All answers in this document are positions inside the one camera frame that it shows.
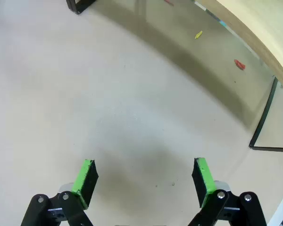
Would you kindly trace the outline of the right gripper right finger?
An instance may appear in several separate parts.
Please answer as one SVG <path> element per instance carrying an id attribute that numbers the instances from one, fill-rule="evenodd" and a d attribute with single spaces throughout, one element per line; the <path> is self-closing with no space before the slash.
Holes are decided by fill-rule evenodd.
<path id="1" fill-rule="evenodd" d="M 266 220 L 254 192 L 232 193 L 226 182 L 214 180 L 205 158 L 195 158 L 192 172 L 200 211 L 190 226 L 214 226 L 227 221 L 231 226 L 265 226 Z"/>

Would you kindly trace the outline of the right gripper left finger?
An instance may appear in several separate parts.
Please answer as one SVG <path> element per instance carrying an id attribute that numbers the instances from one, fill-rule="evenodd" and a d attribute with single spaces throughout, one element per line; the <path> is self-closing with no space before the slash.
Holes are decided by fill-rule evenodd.
<path id="1" fill-rule="evenodd" d="M 86 159 L 74 183 L 62 187 L 54 197 L 36 194 L 31 198 L 22 226 L 91 226 L 84 212 L 89 208 L 99 176 L 95 161 Z"/>

